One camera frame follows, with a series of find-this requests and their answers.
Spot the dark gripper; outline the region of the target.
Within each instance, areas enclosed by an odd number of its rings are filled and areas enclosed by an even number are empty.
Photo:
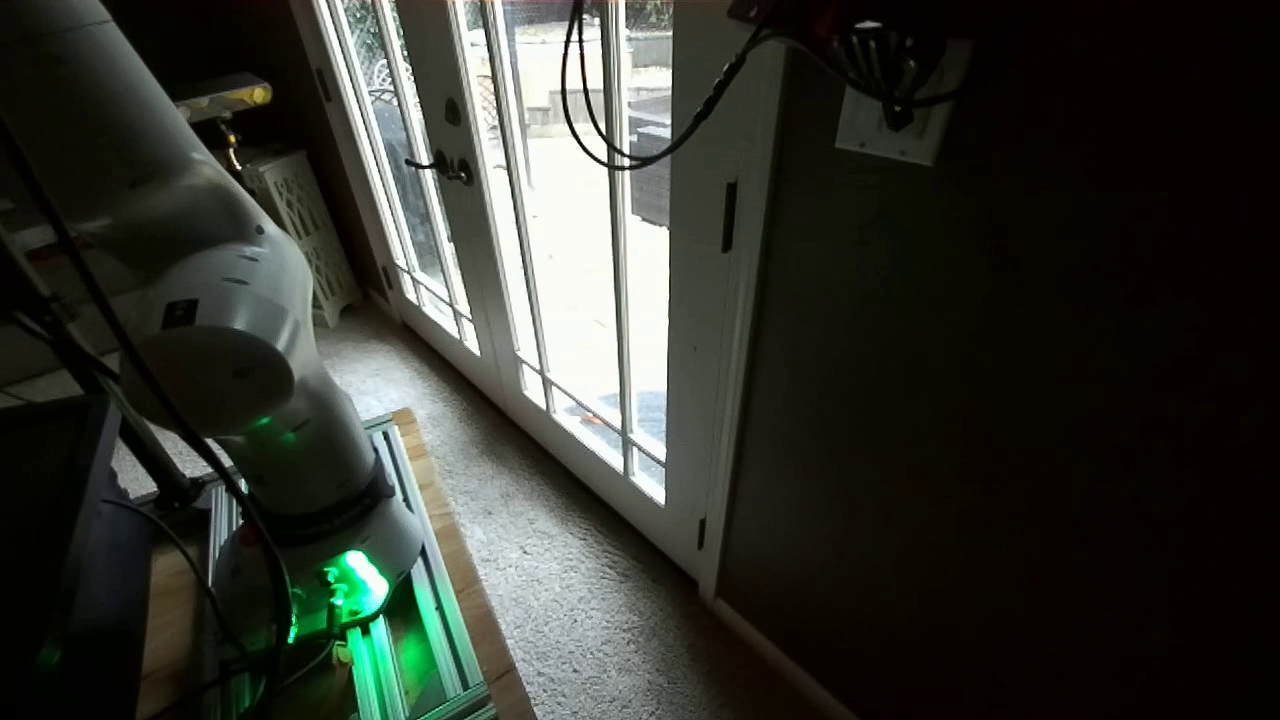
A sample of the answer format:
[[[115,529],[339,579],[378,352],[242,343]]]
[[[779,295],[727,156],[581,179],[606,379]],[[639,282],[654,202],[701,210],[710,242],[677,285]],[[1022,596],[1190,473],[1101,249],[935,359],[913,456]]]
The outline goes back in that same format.
[[[913,101],[931,75],[931,47],[916,37],[897,37],[888,43],[888,79],[879,67],[879,33],[861,33],[861,25],[879,25],[894,33],[924,37],[964,37],[980,22],[980,0],[727,0],[727,18],[752,29],[770,29],[808,43],[833,43],[843,37],[843,61],[851,75],[884,95],[884,119],[894,132],[913,123]]]

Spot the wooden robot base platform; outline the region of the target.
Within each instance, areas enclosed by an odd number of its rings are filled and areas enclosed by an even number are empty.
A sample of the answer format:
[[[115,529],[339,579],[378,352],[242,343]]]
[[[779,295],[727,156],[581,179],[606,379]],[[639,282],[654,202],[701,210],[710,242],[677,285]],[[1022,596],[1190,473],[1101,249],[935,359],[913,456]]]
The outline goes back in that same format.
[[[408,459],[414,459],[418,484],[423,493],[438,544],[443,553],[463,626],[473,631],[473,646],[476,646],[488,692],[491,692],[488,720],[529,720],[534,704],[529,704],[524,682],[507,655],[507,646],[503,646],[503,631],[488,608],[486,586],[480,586],[473,558],[462,539],[452,508],[438,484],[438,467],[431,467],[427,444],[418,427],[418,417],[391,412],[382,420],[391,420],[406,431]],[[223,495],[223,493],[213,493],[202,505],[204,548],[195,558],[195,574],[202,574],[202,590],[207,590],[207,599],[166,599],[166,593],[177,590],[177,566],[172,562],[155,566],[155,590],[154,590],[155,615],[149,619],[145,685],[140,685],[140,704],[135,704],[140,720],[213,720],[204,712],[204,701],[223,682],[220,655],[223,655],[223,649],[232,649],[220,637],[218,611],[223,611],[223,608],[220,608],[213,579],[207,579],[207,569],[213,569],[207,529],[213,529],[213,499],[218,495]]]

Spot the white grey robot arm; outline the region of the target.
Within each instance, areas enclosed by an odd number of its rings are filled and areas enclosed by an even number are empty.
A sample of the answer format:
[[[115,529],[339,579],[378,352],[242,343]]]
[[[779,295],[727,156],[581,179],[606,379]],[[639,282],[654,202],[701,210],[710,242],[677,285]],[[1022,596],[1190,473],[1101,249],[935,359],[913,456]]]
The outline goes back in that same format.
[[[194,132],[100,0],[0,0],[6,215],[140,285],[122,343],[135,412],[195,431],[277,539],[274,608],[361,626],[423,533],[317,347],[303,249]]]

